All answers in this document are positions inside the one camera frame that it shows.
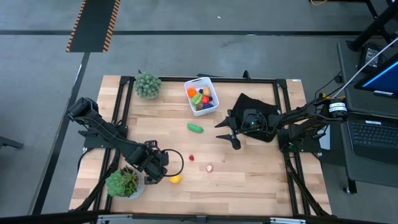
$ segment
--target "laptop keyboard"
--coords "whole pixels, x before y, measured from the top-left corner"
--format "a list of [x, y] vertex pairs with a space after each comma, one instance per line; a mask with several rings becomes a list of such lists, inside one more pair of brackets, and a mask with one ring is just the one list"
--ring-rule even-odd
[[349, 121], [353, 144], [398, 149], [398, 126]]

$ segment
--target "green succulent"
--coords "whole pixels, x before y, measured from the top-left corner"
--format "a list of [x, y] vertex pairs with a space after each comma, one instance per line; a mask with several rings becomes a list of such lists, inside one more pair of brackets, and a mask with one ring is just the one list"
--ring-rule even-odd
[[110, 196], [128, 197], [137, 190], [138, 176], [128, 167], [117, 170], [106, 179]]
[[142, 73], [136, 76], [134, 89], [141, 98], [153, 99], [159, 94], [162, 81], [152, 73]]

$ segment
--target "gray floor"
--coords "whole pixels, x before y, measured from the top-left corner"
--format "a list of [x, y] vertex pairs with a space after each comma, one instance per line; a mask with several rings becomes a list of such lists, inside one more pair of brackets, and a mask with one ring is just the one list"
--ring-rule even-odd
[[[383, 9], [383, 2], [375, 2]], [[0, 29], [71, 29], [80, 0], [3, 0]], [[117, 30], [363, 30], [372, 17], [365, 4], [307, 0], [122, 1]], [[339, 71], [337, 37], [114, 36], [106, 54], [91, 54], [79, 96], [96, 99], [103, 75], [197, 73], [302, 79], [305, 95]], [[68, 36], [0, 35], [0, 135], [25, 143], [0, 153], [0, 217], [25, 215], [44, 168], [83, 54], [65, 53]], [[336, 88], [332, 83], [325, 91]], [[68, 209], [83, 138], [71, 124], [45, 213]], [[333, 213], [343, 218], [397, 223], [398, 189], [358, 184], [341, 191], [342, 167], [324, 166]]]

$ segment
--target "wooden tabletop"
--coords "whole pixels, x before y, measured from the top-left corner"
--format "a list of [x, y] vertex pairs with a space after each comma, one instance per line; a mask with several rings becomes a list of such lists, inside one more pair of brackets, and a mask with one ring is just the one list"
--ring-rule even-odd
[[[99, 90], [99, 113], [111, 120], [118, 92], [120, 76], [106, 75]], [[214, 128], [224, 120], [227, 109], [235, 104], [240, 93], [275, 104], [271, 84], [264, 83], [213, 83], [220, 101], [219, 108], [211, 114], [195, 117], [189, 106], [183, 82], [163, 82], [158, 98], [140, 99], [134, 92], [128, 114], [127, 137], [137, 142], [156, 139], [161, 149], [178, 150], [185, 159], [183, 180], [172, 184], [165, 177], [157, 185], [148, 185], [144, 195], [135, 200], [113, 198], [112, 212], [168, 213], [207, 215], [292, 215], [287, 185], [287, 174], [277, 138], [266, 143], [242, 134], [238, 136], [242, 148], [234, 150], [231, 143], [215, 136], [230, 133], [227, 127]], [[305, 104], [300, 80], [287, 80], [291, 107]], [[125, 86], [121, 110], [127, 92]], [[279, 90], [284, 108], [283, 92]], [[204, 128], [197, 134], [187, 129], [187, 123]], [[188, 159], [192, 154], [195, 161]], [[301, 153], [305, 183], [317, 202], [330, 213], [329, 200], [322, 169], [316, 158]], [[87, 154], [80, 166], [70, 208], [79, 206], [98, 182], [104, 149], [94, 149]], [[180, 169], [178, 155], [169, 152], [169, 173]], [[207, 173], [211, 164], [213, 172]], [[121, 158], [119, 167], [126, 162]], [[298, 208], [302, 201], [296, 186]], [[104, 208], [106, 187], [101, 199]]]

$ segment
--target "white cable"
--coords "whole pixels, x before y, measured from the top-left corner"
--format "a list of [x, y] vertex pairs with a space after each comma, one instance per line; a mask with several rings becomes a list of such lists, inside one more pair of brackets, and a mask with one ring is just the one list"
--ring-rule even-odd
[[348, 84], [351, 83], [351, 81], [353, 81], [353, 79], [354, 79], [360, 72], [362, 72], [362, 70], [363, 70], [366, 66], [368, 66], [376, 57], [378, 57], [381, 53], [383, 53], [383, 51], [385, 51], [387, 48], [389, 48], [392, 44], [394, 44], [395, 42], [397, 42], [397, 40], [398, 40], [398, 37], [397, 37], [394, 41], [392, 41], [389, 45], [387, 45], [386, 47], [384, 47], [376, 56], [374, 56], [370, 61], [368, 61], [361, 69], [359, 69], [359, 70], [355, 73], [355, 75], [354, 75], [350, 80], [348, 80], [348, 82], [347, 82], [339, 91], [337, 91], [337, 93], [336, 93], [332, 98], [335, 98], [341, 91], [343, 91], [343, 90], [348, 86]]

